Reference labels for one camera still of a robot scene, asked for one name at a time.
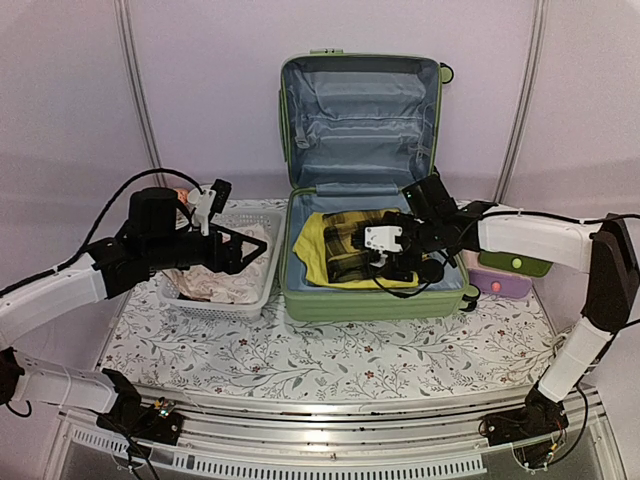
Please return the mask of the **black round object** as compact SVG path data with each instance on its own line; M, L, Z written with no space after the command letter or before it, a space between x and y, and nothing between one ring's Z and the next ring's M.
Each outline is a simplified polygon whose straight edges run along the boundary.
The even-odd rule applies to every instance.
M420 284L437 284L444 278L444 266L436 259L428 258L416 268Z

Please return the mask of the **cream patterned garment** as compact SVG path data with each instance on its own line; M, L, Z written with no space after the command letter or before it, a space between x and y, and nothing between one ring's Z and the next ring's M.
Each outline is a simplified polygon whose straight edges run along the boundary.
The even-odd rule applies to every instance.
M176 287L179 294L194 301L223 304L252 304L263 293L270 260L271 237L268 249L241 273L229 275L213 273L203 266L188 270L163 270L164 276Z

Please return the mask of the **yellow garment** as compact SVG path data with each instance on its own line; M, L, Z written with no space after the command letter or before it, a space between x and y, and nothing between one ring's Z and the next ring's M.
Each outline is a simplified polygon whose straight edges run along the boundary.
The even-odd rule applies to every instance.
M305 265L305 280L317 287L332 288L326 274L325 245L321 215L315 212L306 221L295 244L293 252Z

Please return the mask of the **white green purple drawer box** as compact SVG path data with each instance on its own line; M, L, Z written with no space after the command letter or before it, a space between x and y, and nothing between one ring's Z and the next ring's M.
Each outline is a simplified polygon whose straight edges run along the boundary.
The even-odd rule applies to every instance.
M470 283L482 293L511 299L527 296L534 278L546 276L551 262L530 257L495 252L462 253Z

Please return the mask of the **black mesh garment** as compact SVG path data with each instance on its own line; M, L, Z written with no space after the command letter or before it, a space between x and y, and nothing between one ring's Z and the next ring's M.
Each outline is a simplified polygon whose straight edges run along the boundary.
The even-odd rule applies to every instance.
M352 244L352 236L366 227L377 226L387 212L397 209L354 210L321 215L325 245L326 274L332 288L350 290L412 288L418 285L414 273L404 279L390 279L381 275L381 267L372 266L380 256L361 243Z

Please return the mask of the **green hard-shell suitcase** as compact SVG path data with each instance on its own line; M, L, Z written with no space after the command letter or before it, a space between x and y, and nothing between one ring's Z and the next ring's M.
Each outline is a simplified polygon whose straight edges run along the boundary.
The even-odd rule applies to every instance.
M461 260L425 290L323 287L294 244L315 213L408 210L402 189L435 169L446 64L421 57L320 52L286 61L280 134L292 192L279 259L288 316L301 322L444 317L473 311L479 291Z

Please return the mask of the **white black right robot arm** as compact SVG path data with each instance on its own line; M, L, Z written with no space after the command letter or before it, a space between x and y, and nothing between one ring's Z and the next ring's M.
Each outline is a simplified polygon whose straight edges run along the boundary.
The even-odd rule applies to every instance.
M523 406L489 414L480 426L492 446L564 432L569 425L564 399L631 323L639 263L626 225L629 215L574 219L487 201L460 206L438 175L402 194L409 213L388 212L356 237L372 251L382 274L417 272L428 286L442 279L455 255L468 250L516 254L588 275L579 319Z

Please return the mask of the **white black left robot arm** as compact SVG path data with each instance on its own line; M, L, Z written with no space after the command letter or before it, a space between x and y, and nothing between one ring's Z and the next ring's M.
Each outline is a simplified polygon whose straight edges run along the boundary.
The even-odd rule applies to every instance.
M189 211L176 191L149 187L131 195L128 217L113 237L81 248L77 259L1 293L1 403L40 402L90 410L128 434L148 426L136 388L118 371L90 372L28 357L14 343L84 305L115 298L155 273L202 266L241 273L267 249L265 241L212 223L231 186L217 181Z

